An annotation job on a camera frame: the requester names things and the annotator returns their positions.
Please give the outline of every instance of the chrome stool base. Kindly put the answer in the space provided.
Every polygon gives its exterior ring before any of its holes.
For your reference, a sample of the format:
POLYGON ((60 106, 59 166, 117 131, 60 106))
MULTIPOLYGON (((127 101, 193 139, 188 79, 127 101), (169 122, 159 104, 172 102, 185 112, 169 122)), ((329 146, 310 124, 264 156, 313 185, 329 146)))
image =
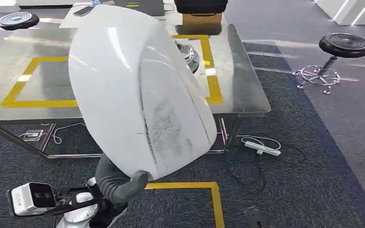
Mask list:
POLYGON ((303 85, 309 82, 317 86, 327 86, 324 94, 331 94, 331 86, 340 82, 339 74, 330 68, 335 60, 336 57, 332 56, 324 66, 310 65, 293 72, 294 76, 300 75, 304 79, 297 88, 303 89, 303 85))

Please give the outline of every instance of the gray floor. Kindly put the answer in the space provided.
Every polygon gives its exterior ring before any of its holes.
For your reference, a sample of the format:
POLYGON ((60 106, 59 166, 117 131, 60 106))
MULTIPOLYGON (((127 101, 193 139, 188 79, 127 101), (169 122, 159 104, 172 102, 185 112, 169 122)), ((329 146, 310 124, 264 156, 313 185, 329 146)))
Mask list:
MULTIPOLYGON (((328 60, 329 54, 318 47, 325 34, 365 38, 365 26, 339 26, 310 0, 233 0, 225 17, 245 42, 276 44, 296 70, 328 60)), ((365 57, 339 59, 333 68, 343 80, 331 95, 311 85, 305 92, 365 189, 365 57)))

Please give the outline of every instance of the white cable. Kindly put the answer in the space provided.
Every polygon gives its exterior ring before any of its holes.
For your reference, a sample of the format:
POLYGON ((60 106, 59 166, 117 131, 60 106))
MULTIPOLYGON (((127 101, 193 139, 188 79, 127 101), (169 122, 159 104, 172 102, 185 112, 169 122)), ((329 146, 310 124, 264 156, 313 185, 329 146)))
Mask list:
POLYGON ((71 125, 68 125, 68 126, 65 126, 65 127, 59 127, 57 129, 55 129, 55 131, 52 134, 52 137, 54 138, 54 142, 56 144, 61 144, 62 143, 62 139, 57 136, 57 131, 58 130, 65 129, 65 128, 72 127, 72 126, 76 126, 76 125, 83 125, 83 126, 86 127, 86 125, 84 123, 74 123, 74 124, 71 124, 71 125))
MULTIPOLYGON (((65 129, 65 128, 68 128, 68 127, 72 127, 72 126, 76 126, 76 125, 83 125, 83 126, 85 126, 86 127, 86 125, 84 124, 84 123, 74 123, 74 124, 71 124, 71 125, 68 125, 68 126, 65 126, 65 127, 59 127, 59 128, 57 128, 57 129, 55 129, 54 130, 54 132, 52 133, 52 137, 54 138, 54 142, 55 142, 55 144, 61 144, 62 143, 62 139, 60 138, 60 137, 58 137, 57 136, 57 131, 58 130, 61 130, 61 129, 65 129)), ((23 133, 23 134, 21 134, 21 135, 19 135, 18 137, 22 137, 22 136, 24 136, 24 135, 27 135, 28 133, 23 133)), ((38 140, 40 140, 40 138, 43 136, 43 135, 45 135, 45 134, 47 134, 47 133, 43 133, 43 134, 41 134, 39 137, 35 137, 35 138, 31 138, 31 139, 26 139, 26 140, 24 140, 25 142, 29 142, 29 141, 33 141, 33 140, 36 140, 36 139, 38 139, 38 140)))
POLYGON ((265 144, 263 142, 261 142, 260 140, 258 139, 265 139, 265 140, 270 140, 270 141, 274 141, 277 145, 278 145, 278 148, 276 149, 272 149, 273 151, 277 151, 281 148, 281 145, 278 141, 274 140, 274 139, 270 139, 270 138, 265 138, 265 137, 259 137, 259 136, 253 136, 253 135, 240 135, 239 137, 241 137, 241 142, 242 143, 245 143, 246 141, 244 141, 244 139, 251 139, 251 140, 255 140, 257 142, 259 142, 263 147, 266 147, 265 144))

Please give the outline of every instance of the black stool seat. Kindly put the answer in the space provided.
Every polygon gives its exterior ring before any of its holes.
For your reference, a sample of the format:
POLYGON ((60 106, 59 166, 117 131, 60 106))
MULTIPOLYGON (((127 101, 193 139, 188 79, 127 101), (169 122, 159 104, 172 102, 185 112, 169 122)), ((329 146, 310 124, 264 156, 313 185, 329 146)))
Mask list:
POLYGON ((365 56, 365 39, 346 33, 332 33, 321 38, 320 48, 337 57, 359 58, 365 56))
POLYGON ((40 19, 34 13, 17 12, 0 18, 0 27, 4 30, 28 29, 39 23, 40 19))

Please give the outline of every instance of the bar stool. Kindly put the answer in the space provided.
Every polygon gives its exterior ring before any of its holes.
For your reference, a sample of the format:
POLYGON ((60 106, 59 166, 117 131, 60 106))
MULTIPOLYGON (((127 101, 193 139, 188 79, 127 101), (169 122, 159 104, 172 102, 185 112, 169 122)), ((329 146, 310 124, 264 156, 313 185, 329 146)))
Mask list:
POLYGON ((360 58, 365 56, 365 39, 346 33, 332 33, 323 36, 319 42, 319 47, 332 56, 323 66, 310 65, 293 72, 293 75, 300 75, 304 81, 297 88, 303 89, 306 82, 327 86, 324 94, 331 93, 331 86, 339 84, 339 74, 330 67, 338 57, 360 58))
POLYGON ((34 13, 17 12, 0 18, 0 27, 4 30, 28 29, 39 23, 40 19, 34 13))

